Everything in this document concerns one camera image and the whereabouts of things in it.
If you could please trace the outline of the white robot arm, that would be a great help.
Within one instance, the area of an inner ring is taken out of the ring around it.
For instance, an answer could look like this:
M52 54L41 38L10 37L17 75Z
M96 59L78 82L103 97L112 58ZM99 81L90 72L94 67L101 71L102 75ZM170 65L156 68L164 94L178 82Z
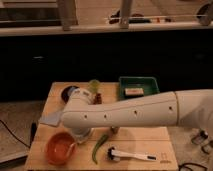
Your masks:
M213 90L170 91L93 105L92 93L77 88L61 122L76 138L97 127L179 126L204 130L213 139Z

